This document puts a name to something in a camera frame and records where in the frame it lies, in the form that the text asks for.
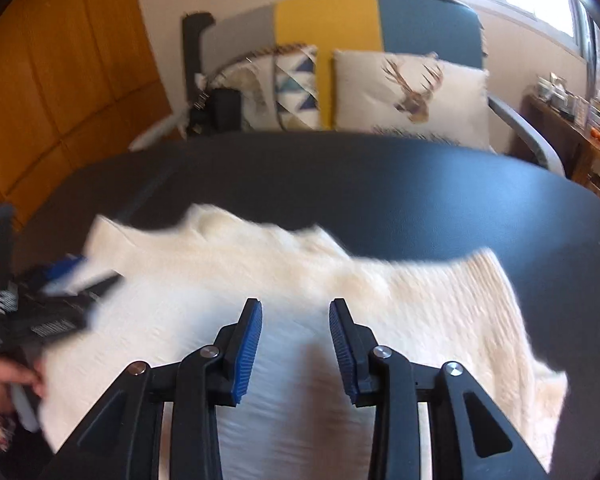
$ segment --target white pillow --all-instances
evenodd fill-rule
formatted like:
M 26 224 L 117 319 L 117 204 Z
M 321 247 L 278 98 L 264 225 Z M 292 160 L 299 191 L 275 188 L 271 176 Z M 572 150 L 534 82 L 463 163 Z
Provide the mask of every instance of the white pillow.
M 489 149 L 486 70 L 435 54 L 335 51 L 337 130 Z
M 242 93 L 243 130 L 320 129 L 315 84 L 317 47 L 280 46 L 273 54 L 254 54 L 222 70 L 212 88 Z

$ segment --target yellow fabric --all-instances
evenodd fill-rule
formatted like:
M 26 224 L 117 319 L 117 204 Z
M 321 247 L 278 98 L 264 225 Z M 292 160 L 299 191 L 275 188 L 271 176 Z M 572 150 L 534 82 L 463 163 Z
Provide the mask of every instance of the yellow fabric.
M 276 43 L 318 47 L 316 77 L 322 125 L 333 127 L 333 51 L 382 52 L 378 0 L 287 0 L 276 5 Z

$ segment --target hand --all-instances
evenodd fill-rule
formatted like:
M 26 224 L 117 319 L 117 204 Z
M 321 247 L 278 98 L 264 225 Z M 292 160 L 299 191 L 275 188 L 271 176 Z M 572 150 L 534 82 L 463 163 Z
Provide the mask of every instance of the hand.
M 31 386 L 40 397 L 45 395 L 42 362 L 36 362 L 35 371 L 14 361 L 0 357 L 0 413 L 13 413 L 10 383 Z

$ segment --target metal screw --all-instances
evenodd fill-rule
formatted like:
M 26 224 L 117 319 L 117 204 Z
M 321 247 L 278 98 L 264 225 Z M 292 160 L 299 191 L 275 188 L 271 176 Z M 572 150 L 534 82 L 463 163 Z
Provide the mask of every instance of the metal screw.
M 393 352 L 391 352 L 391 349 L 388 346 L 376 346 L 374 348 L 374 355 L 381 359 L 387 359 L 388 357 L 391 357 L 392 353 Z
M 445 365 L 446 373 L 452 375 L 453 377 L 457 377 L 458 375 L 462 375 L 464 372 L 464 368 L 460 363 L 456 363 L 455 361 L 451 361 Z
M 144 361 L 136 361 L 126 367 L 126 371 L 131 375 L 142 375 L 146 371 L 147 364 Z
M 213 359 L 220 355 L 220 351 L 217 346 L 207 345 L 200 349 L 200 355 L 206 359 Z

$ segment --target round table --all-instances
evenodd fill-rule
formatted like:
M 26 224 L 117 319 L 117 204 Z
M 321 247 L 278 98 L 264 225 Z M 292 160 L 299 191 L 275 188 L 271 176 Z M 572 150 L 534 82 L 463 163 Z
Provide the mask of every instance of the round table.
M 289 230 L 319 224 L 356 256 L 497 254 L 536 357 L 569 393 L 552 477 L 600 471 L 600 200 L 506 156 L 359 134 L 231 134 L 127 153 L 69 177 L 24 227 L 18 270 L 79 253 L 96 214 L 153 230 L 213 203 Z

